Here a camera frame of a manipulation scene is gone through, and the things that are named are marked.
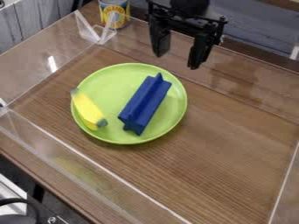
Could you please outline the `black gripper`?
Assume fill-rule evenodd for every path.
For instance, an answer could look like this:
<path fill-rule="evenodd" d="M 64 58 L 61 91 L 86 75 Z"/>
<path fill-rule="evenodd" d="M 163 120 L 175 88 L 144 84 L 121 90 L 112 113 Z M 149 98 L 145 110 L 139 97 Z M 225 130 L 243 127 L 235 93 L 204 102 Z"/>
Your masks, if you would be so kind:
<path fill-rule="evenodd" d="M 147 0 L 149 16 L 149 38 L 156 57 L 161 57 L 171 47 L 169 25 L 180 31 L 195 35 L 187 66 L 191 70 L 200 67 L 207 60 L 212 45 L 221 41 L 225 16 L 211 8 L 211 0 Z"/>

